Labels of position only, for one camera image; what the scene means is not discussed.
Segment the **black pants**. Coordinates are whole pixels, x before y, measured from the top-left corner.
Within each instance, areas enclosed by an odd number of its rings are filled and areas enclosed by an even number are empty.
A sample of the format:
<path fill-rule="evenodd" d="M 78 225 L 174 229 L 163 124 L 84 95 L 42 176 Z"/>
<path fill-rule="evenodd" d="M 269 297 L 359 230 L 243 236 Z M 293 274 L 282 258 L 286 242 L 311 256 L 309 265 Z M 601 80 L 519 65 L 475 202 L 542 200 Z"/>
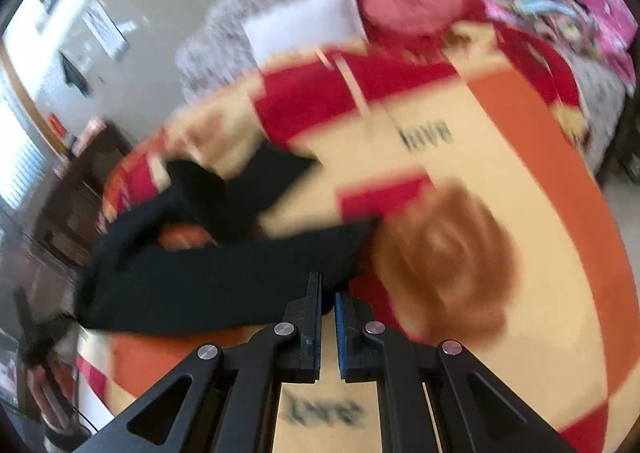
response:
<path fill-rule="evenodd" d="M 97 331 L 178 336 L 278 321 L 320 274 L 324 311 L 356 275 L 378 220 L 293 236 L 257 232 L 260 214 L 319 167 L 262 142 L 241 172 L 222 179 L 172 160 L 170 185 L 119 216 L 82 266 L 74 312 Z"/>

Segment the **dark wooden table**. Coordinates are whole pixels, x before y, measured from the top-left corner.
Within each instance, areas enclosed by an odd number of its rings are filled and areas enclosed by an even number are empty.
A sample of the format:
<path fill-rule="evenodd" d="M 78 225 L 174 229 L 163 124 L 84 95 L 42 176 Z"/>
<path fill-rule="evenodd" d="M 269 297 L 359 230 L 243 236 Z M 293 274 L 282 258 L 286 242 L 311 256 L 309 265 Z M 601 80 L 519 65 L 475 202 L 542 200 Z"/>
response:
<path fill-rule="evenodd" d="M 55 179 L 38 214 L 34 239 L 64 265 L 81 265 L 101 238 L 94 222 L 102 208 L 105 184 L 130 150 L 131 144 L 109 121 Z"/>

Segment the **dark hanging cloth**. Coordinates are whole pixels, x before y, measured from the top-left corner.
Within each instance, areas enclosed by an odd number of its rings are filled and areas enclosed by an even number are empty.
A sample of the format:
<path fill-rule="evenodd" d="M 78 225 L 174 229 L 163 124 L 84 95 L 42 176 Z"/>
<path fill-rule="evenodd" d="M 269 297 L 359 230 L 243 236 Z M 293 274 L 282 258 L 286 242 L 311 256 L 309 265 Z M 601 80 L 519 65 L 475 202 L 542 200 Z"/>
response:
<path fill-rule="evenodd" d="M 89 98 L 92 95 L 92 87 L 85 75 L 63 52 L 58 55 L 66 86 L 75 87 L 84 98 Z"/>

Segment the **red orange rose blanket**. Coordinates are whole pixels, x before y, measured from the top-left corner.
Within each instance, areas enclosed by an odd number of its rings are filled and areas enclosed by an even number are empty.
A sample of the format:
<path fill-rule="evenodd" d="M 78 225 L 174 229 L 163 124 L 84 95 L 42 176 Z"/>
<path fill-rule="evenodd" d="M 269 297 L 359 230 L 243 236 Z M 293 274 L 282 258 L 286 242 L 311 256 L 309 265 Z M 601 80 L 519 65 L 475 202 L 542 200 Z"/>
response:
<path fill-rule="evenodd" d="M 345 286 L 426 345 L 470 349 L 581 452 L 639 416 L 639 305 L 617 224 L 582 157 L 586 123 L 559 52 L 459 22 L 425 58 L 361 40 L 274 56 L 178 110 L 107 180 L 104 235 L 190 160 L 230 180 L 262 142 L 319 167 L 257 219 L 268 237 L 378 220 Z M 113 413 L 201 343 L 84 329 L 79 365 Z"/>

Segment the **floral grey quilt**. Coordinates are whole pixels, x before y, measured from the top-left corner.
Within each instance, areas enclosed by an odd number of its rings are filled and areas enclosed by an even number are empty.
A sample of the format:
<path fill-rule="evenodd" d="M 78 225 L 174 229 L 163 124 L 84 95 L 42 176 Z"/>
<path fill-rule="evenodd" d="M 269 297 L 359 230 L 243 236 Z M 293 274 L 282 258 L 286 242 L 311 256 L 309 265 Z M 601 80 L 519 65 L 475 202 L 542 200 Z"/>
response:
<path fill-rule="evenodd" d="M 365 38 L 356 0 L 216 0 L 175 63 L 194 102 L 286 51 Z"/>

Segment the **white pillow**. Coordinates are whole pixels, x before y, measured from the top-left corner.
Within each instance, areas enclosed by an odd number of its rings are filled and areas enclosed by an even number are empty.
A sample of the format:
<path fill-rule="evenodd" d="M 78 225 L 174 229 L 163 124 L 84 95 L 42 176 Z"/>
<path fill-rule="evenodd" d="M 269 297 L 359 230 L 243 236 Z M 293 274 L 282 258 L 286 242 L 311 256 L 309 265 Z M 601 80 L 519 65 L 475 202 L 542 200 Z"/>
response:
<path fill-rule="evenodd" d="M 254 60 L 367 38 L 356 0 L 291 0 L 242 21 Z"/>

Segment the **red heart cushion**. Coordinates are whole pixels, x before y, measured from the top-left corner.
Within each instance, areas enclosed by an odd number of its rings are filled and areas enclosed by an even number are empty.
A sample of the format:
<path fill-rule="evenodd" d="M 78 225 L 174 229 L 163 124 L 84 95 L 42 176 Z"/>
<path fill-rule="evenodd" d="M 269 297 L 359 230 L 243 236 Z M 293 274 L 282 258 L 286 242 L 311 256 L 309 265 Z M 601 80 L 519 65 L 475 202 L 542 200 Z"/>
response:
<path fill-rule="evenodd" d="M 484 20 L 483 0 L 357 0 L 372 28 L 396 36 L 427 37 L 446 31 L 459 20 Z"/>

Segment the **wall calendar poster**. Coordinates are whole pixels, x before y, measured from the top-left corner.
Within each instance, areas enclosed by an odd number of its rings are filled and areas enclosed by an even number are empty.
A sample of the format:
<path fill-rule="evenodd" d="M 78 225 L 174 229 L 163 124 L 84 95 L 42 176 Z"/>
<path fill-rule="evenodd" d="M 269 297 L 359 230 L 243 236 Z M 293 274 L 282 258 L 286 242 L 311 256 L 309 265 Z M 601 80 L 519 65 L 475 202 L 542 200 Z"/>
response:
<path fill-rule="evenodd" d="M 91 1 L 86 6 L 82 19 L 105 53 L 113 61 L 121 61 L 129 49 L 129 43 L 102 4 L 96 0 Z"/>

